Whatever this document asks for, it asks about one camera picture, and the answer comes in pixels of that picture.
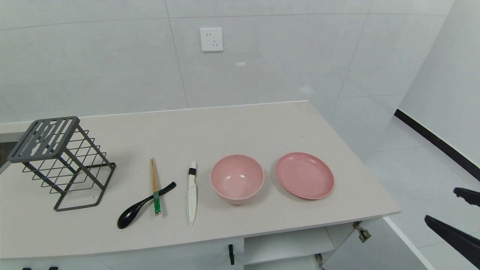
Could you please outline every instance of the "countertop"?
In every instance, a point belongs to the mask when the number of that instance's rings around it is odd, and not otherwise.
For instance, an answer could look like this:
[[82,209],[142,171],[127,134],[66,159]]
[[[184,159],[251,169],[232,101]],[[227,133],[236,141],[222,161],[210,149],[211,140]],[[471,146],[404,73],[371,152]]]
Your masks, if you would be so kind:
[[[24,131],[30,123],[0,125],[0,133]],[[81,118],[96,144],[117,168],[100,204],[53,210],[49,194],[23,165],[1,177],[0,258],[99,254],[246,237],[372,219],[399,206],[308,101],[173,110]],[[290,194],[275,178],[276,161],[306,152],[332,170],[335,187],[318,200]],[[234,206],[212,189],[209,175],[222,157],[243,154],[264,169],[265,183],[247,204]],[[155,157],[160,188],[177,187],[126,229],[116,226],[130,205],[151,195],[149,160]],[[193,227],[186,211],[187,173],[198,161],[198,208]]]

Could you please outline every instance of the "white knife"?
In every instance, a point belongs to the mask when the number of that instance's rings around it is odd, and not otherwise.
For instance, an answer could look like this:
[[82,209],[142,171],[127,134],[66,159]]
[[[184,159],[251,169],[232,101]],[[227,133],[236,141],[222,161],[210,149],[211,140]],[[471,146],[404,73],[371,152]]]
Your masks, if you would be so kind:
[[188,224],[193,225],[195,221],[195,215],[197,214],[197,184],[195,183],[195,177],[197,175],[197,162],[194,161],[190,164],[188,169],[188,192],[187,192],[187,212],[188,212]]

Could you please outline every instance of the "electrical outlet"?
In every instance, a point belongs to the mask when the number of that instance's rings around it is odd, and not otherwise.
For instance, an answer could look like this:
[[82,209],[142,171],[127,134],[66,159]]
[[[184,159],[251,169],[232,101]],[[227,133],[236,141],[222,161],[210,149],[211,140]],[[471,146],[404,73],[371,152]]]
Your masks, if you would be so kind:
[[223,50],[222,29],[218,28],[200,28],[200,41],[202,51],[221,51]]

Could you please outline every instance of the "black spoon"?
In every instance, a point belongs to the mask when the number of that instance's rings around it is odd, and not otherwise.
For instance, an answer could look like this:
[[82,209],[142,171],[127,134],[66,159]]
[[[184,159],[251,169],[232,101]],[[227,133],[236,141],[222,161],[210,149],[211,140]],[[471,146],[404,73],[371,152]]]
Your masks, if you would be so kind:
[[[166,186],[165,188],[163,189],[160,189],[158,191],[158,196],[162,196],[164,195],[165,193],[167,193],[168,191],[172,190],[173,188],[175,188],[177,186],[177,184],[175,182],[172,182],[170,183],[168,186]],[[147,203],[149,200],[153,199],[153,194],[144,199],[144,200],[141,200],[139,202],[137,202],[136,204],[128,207],[120,216],[119,216],[119,220],[117,221],[117,227],[119,229],[124,229],[125,227],[127,227],[128,225],[130,225],[130,223],[133,221],[133,219],[137,216],[138,214],[138,211],[140,211],[140,208],[142,208],[142,206]]]

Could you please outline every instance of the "pink bowl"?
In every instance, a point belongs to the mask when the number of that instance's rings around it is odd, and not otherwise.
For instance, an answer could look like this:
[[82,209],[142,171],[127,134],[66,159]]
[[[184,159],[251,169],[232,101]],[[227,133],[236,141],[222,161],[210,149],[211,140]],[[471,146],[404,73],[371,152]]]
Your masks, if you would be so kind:
[[264,171],[254,159],[243,155],[224,157],[213,166],[210,183],[231,204],[244,204],[264,184]]

